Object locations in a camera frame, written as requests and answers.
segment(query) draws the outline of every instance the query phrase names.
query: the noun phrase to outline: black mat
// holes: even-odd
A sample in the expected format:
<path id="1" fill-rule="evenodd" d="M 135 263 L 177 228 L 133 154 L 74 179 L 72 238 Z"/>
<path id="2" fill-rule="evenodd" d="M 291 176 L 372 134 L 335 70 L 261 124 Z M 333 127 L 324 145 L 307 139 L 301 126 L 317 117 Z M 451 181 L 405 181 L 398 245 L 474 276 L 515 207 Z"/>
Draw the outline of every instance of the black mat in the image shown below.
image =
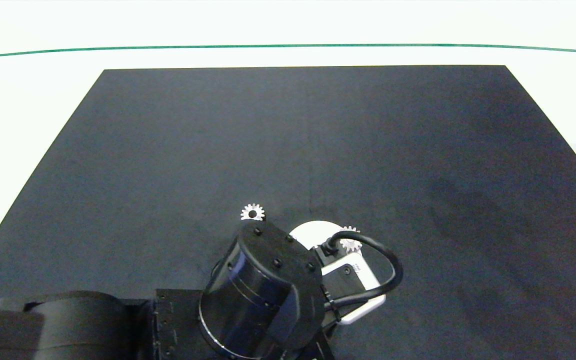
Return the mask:
<path id="1" fill-rule="evenodd" d="M 201 289 L 248 203 L 400 255 L 339 360 L 576 359 L 576 155 L 503 66 L 104 71 L 0 226 L 0 297 Z"/>

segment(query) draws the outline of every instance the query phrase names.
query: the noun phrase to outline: gear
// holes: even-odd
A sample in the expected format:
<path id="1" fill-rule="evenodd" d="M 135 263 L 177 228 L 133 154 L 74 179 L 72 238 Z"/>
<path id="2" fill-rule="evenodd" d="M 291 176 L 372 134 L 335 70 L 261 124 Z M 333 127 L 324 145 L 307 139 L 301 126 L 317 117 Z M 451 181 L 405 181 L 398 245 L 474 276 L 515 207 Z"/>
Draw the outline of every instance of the gear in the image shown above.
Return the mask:
<path id="1" fill-rule="evenodd" d="M 241 210 L 241 219 L 242 220 L 256 220 L 256 221 L 263 221 L 265 217 L 264 208 L 262 205 L 257 205 L 253 203 L 252 205 L 249 203 L 247 206 Z"/>
<path id="2" fill-rule="evenodd" d="M 360 232 L 359 230 L 357 230 L 356 227 L 352 226 L 344 226 L 340 228 L 339 231 L 354 231 L 357 233 Z M 362 243 L 353 239 L 341 239 L 339 240 L 339 244 L 341 244 L 341 247 L 343 248 L 343 250 L 345 250 L 346 254 L 356 253 L 358 251 L 361 251 L 362 248 Z"/>

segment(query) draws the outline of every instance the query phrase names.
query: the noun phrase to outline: black cable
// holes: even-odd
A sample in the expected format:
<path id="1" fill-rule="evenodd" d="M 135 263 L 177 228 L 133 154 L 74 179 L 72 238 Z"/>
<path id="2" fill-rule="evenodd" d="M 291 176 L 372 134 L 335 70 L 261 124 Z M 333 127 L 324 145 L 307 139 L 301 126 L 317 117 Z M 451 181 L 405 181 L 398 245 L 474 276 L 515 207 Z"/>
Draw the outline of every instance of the black cable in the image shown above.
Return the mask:
<path id="1" fill-rule="evenodd" d="M 374 289 L 366 290 L 363 292 L 357 292 L 354 294 L 348 294 L 336 298 L 334 299 L 334 301 L 327 302 L 325 304 L 326 311 L 332 309 L 333 305 L 331 303 L 334 303 L 334 307 L 338 308 L 345 305 L 363 303 L 372 298 L 382 296 L 383 294 L 386 294 L 387 292 L 390 292 L 391 290 L 395 289 L 397 285 L 399 285 L 402 282 L 402 278 L 404 276 L 404 269 L 402 267 L 402 264 L 400 263 L 400 260 L 397 258 L 397 255 L 395 255 L 395 253 L 392 250 L 386 248 L 386 246 L 384 246 L 380 242 L 368 236 L 361 235 L 358 232 L 339 231 L 335 233 L 330 237 L 330 239 L 328 239 L 325 243 L 322 244 L 321 246 L 322 251 L 325 254 L 336 253 L 336 251 L 339 250 L 338 244 L 339 240 L 341 239 L 356 240 L 362 244 L 366 244 L 367 246 L 370 246 L 371 248 L 377 250 L 379 253 L 384 255 L 389 260 L 390 266 L 392 267 L 392 275 L 388 280 L 386 280 L 386 282 L 380 284 Z"/>

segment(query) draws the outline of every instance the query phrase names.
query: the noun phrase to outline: white background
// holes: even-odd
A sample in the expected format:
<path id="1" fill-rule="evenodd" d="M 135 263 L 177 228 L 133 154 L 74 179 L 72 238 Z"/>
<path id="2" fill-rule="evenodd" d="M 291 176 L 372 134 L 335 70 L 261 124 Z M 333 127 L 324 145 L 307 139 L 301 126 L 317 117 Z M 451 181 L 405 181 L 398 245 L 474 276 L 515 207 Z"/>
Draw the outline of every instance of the white background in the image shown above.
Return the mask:
<path id="1" fill-rule="evenodd" d="M 576 49 L 576 1 L 0 1 L 0 54 L 108 46 Z M 576 53 L 512 48 L 96 50 L 0 57 L 0 222 L 104 69 L 505 65 L 576 152 Z"/>

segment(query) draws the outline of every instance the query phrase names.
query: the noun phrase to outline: black cylinder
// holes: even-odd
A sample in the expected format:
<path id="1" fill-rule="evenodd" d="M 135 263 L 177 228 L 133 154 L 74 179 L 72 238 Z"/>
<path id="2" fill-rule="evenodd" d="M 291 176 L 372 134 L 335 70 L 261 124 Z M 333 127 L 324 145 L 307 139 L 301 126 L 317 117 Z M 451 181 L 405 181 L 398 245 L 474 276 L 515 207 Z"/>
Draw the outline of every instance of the black cylinder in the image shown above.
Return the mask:
<path id="1" fill-rule="evenodd" d="M 248 220 L 199 301 L 205 340 L 232 359 L 308 344 L 323 318 L 315 257 L 267 221 Z"/>

